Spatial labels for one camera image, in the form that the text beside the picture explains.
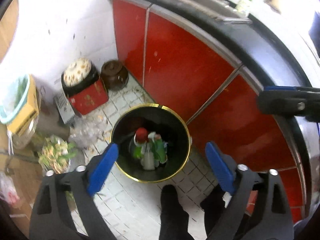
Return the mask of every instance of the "blue gripper pad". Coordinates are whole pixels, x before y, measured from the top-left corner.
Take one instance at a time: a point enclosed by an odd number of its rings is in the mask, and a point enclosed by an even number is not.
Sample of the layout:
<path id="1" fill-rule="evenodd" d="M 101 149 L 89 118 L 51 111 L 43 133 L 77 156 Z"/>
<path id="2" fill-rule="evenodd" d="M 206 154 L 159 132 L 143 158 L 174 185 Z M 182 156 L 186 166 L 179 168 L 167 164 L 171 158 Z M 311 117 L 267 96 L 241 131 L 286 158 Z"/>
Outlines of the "blue gripper pad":
<path id="1" fill-rule="evenodd" d="M 101 190 L 113 164 L 117 160 L 119 156 L 118 145 L 112 143 L 105 149 L 102 155 L 102 159 L 89 176 L 87 192 L 91 197 Z"/>
<path id="2" fill-rule="evenodd" d="M 205 155 L 210 163 L 211 169 L 218 179 L 220 187 L 223 191 L 229 192 L 231 195 L 235 192 L 233 186 L 233 172 L 229 170 L 223 161 L 220 150 L 212 142 L 207 142 L 205 145 Z"/>

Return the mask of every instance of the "metal bolt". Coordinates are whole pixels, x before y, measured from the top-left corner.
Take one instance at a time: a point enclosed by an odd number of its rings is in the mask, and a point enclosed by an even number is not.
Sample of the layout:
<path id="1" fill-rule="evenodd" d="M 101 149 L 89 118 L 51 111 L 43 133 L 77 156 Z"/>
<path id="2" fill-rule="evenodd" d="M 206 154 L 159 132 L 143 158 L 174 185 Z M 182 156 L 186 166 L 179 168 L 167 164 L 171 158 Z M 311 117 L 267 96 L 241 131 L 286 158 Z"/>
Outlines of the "metal bolt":
<path id="1" fill-rule="evenodd" d="M 85 170 L 85 166 L 84 165 L 80 165 L 76 168 L 76 171 L 81 172 Z"/>
<path id="2" fill-rule="evenodd" d="M 274 170 L 274 169 L 271 169 L 269 170 L 269 173 L 273 176 L 277 176 L 278 175 L 278 171 Z"/>
<path id="3" fill-rule="evenodd" d="M 54 171 L 53 170 L 49 170 L 45 173 L 46 176 L 50 177 L 54 174 Z"/>
<path id="4" fill-rule="evenodd" d="M 305 106 L 305 104 L 303 102 L 300 102 L 300 103 L 297 104 L 297 107 L 298 107 L 299 111 L 302 111 L 306 106 Z"/>
<path id="5" fill-rule="evenodd" d="M 238 165 L 238 169 L 241 170 L 241 171 L 247 171 L 248 170 L 248 167 L 244 164 L 239 164 Z"/>

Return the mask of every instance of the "white tile floor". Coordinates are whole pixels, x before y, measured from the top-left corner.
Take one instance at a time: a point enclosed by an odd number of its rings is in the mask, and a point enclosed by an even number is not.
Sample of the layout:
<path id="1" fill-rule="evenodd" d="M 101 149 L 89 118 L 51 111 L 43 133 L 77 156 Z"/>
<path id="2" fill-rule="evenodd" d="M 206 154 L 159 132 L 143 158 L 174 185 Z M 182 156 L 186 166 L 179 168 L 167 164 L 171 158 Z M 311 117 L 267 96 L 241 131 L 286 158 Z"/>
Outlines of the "white tile floor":
<path id="1" fill-rule="evenodd" d="M 105 114 L 108 128 L 104 141 L 84 150 L 86 161 L 102 153 L 109 143 L 113 125 L 123 112 L 141 103 L 153 100 L 139 84 L 129 77 L 127 86 L 118 92 L 109 92 L 109 101 L 90 114 Z M 211 169 L 193 148 L 190 158 L 182 171 L 173 178 L 160 182 L 145 184 L 126 177 L 116 165 L 113 166 L 102 190 L 95 195 L 94 202 L 109 228 L 117 239 L 157 240 L 160 232 L 160 193 L 166 184 L 175 185 L 179 201 L 189 213 L 188 231 L 195 240 L 206 239 L 204 230 L 204 212 L 200 202 L 218 184 Z M 86 234 L 77 211 L 72 212 L 77 230 Z"/>

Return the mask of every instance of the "brown jar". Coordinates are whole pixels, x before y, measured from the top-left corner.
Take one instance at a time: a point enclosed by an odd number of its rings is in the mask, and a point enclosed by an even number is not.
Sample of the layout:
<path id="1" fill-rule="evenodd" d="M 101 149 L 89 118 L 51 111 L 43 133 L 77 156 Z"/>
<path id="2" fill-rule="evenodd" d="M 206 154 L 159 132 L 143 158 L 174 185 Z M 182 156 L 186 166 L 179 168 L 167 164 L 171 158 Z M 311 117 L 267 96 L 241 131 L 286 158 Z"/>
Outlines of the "brown jar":
<path id="1" fill-rule="evenodd" d="M 128 82 L 128 70 L 118 60 L 105 62 L 101 68 L 100 77 L 106 89 L 120 90 L 124 88 Z"/>

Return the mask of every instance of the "black pants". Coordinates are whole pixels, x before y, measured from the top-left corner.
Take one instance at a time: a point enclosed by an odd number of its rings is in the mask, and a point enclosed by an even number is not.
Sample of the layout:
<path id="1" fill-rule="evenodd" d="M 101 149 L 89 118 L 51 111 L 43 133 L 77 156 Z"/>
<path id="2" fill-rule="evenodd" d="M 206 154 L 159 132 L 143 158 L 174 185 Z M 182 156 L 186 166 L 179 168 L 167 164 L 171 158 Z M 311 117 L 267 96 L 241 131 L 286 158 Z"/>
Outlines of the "black pants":
<path id="1" fill-rule="evenodd" d="M 222 199 L 224 193 L 218 185 L 200 204 L 204 210 L 204 227 L 207 236 L 225 209 Z M 172 199 L 170 203 L 162 206 L 160 218 L 159 240 L 194 240 L 188 233 L 189 214 L 183 210 L 178 198 Z M 245 215 L 243 221 L 248 218 L 249 216 Z"/>

